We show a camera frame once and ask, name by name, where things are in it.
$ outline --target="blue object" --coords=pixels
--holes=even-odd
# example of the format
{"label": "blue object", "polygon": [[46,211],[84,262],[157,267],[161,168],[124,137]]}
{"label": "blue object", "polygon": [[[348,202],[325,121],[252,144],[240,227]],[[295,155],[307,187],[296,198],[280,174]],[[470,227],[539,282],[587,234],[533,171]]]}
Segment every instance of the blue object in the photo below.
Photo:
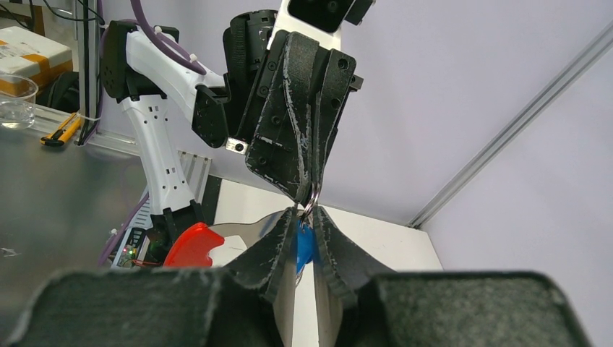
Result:
{"label": "blue object", "polygon": [[304,224],[300,227],[300,221],[296,224],[298,232],[298,254],[296,255],[296,274],[299,274],[304,269],[306,264],[309,264],[313,260],[314,251],[314,238],[313,229],[310,226]]}

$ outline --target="red object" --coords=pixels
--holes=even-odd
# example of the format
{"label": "red object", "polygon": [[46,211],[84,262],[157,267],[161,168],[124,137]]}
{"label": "red object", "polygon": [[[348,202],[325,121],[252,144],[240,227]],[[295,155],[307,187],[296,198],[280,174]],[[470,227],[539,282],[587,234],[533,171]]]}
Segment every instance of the red object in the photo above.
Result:
{"label": "red object", "polygon": [[204,223],[196,223],[176,240],[166,257],[167,267],[210,267],[211,249],[223,244],[223,237],[210,230]]}

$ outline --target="key ring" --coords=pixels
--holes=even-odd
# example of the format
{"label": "key ring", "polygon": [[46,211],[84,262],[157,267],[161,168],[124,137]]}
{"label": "key ring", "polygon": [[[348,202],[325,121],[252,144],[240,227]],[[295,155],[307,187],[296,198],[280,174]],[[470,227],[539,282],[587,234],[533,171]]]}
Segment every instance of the key ring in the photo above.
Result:
{"label": "key ring", "polygon": [[311,185],[311,198],[309,202],[304,207],[304,211],[300,216],[300,228],[306,223],[307,218],[313,213],[315,206],[317,206],[317,201],[320,199],[321,186],[318,183],[313,182]]}

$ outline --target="yellow tool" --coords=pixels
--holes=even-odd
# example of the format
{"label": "yellow tool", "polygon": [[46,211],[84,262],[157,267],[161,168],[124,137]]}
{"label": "yellow tool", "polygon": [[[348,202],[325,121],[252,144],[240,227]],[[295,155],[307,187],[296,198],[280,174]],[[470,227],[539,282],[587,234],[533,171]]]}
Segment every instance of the yellow tool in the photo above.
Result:
{"label": "yellow tool", "polygon": [[45,137],[41,137],[40,143],[50,147],[61,147],[70,140],[72,135],[81,127],[80,117],[77,113],[73,113],[59,125],[58,129]]}

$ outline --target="clear plastic cup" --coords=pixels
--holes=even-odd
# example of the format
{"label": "clear plastic cup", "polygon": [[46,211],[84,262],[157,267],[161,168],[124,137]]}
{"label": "clear plastic cup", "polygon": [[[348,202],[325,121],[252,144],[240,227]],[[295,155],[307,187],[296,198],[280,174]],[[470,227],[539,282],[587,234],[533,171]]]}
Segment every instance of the clear plastic cup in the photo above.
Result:
{"label": "clear plastic cup", "polygon": [[31,79],[0,74],[0,127],[25,129],[34,124],[38,86]]}

